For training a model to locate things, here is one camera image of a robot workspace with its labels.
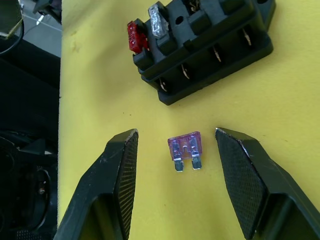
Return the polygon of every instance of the clear fuse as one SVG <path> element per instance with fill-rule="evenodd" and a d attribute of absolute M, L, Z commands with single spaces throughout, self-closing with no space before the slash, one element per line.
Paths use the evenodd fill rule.
<path fill-rule="evenodd" d="M 152 29 L 152 34 L 155 38 L 160 39 L 166 35 L 169 31 L 169 23 L 161 15 L 159 11 L 159 6 L 157 4 L 149 7 L 150 24 Z"/>
<path fill-rule="evenodd" d="M 184 160 L 192 159 L 193 169 L 201 169 L 201 135 L 195 131 L 189 134 L 176 136 L 168 139 L 171 158 L 174 161 L 174 167 L 177 172 L 184 170 Z"/>

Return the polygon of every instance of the black machine part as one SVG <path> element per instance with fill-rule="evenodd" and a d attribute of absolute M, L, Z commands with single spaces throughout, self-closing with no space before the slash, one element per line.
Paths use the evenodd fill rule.
<path fill-rule="evenodd" d="M 54 240 L 127 240 L 136 187 L 138 131 L 115 135 L 81 177 Z"/>
<path fill-rule="evenodd" d="M 18 0 L 0 0 L 0 6 L 0 38 L 7 39 L 15 33 L 23 20 L 21 7 Z"/>
<path fill-rule="evenodd" d="M 217 128 L 215 137 L 245 239 L 320 239 L 320 213 L 256 139 L 224 128 Z"/>
<path fill-rule="evenodd" d="M 264 58 L 273 51 L 268 29 L 275 0 L 173 0 L 156 3 L 169 23 L 156 39 L 150 19 L 135 23 L 150 51 L 133 56 L 142 80 L 166 105 Z M 191 6 L 197 5 L 195 12 Z"/>
<path fill-rule="evenodd" d="M 62 24 L 62 0 L 33 0 L 35 6 L 33 13 L 51 15 L 58 23 Z"/>
<path fill-rule="evenodd" d="M 51 240 L 57 230 L 58 158 L 45 140 L 17 149 L 0 137 L 0 239 Z"/>

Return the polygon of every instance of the cable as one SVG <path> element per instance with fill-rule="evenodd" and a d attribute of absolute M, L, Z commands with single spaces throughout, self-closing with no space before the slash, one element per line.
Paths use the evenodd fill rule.
<path fill-rule="evenodd" d="M 39 25 L 35 25 L 35 26 L 33 26 L 33 27 L 30 27 L 29 29 L 28 29 L 28 31 L 26 31 L 25 33 L 24 33 L 24 37 L 32 30 L 32 29 L 34 29 L 34 28 L 36 28 L 36 27 L 38 27 Z"/>
<path fill-rule="evenodd" d="M 21 27 L 20 27 L 20 36 L 19 36 L 18 40 L 15 41 L 15 43 L 12 44 L 8 49 L 6 49 L 6 50 L 4 50 L 4 51 L 1 51 L 1 52 L 0 52 L 0 56 L 7 54 L 7 53 L 10 52 L 13 48 L 15 48 L 16 46 L 18 46 L 18 45 L 21 43 L 21 41 L 23 40 L 24 35 L 25 35 L 25 23 L 24 23 L 24 20 L 22 20 L 22 22 L 21 22 Z"/>

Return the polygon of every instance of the fuse box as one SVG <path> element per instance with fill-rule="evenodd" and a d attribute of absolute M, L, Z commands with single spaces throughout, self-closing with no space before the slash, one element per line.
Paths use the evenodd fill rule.
<path fill-rule="evenodd" d="M 269 55 L 275 0 L 157 2 L 128 24 L 133 62 L 166 105 Z"/>

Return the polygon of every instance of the purple fuse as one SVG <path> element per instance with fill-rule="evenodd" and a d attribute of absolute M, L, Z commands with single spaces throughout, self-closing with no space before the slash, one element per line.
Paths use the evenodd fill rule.
<path fill-rule="evenodd" d="M 185 159 L 192 159 L 193 169 L 201 169 L 201 135 L 194 131 L 189 134 L 171 137 L 168 139 L 170 154 L 174 161 L 174 167 L 177 172 L 184 170 Z"/>

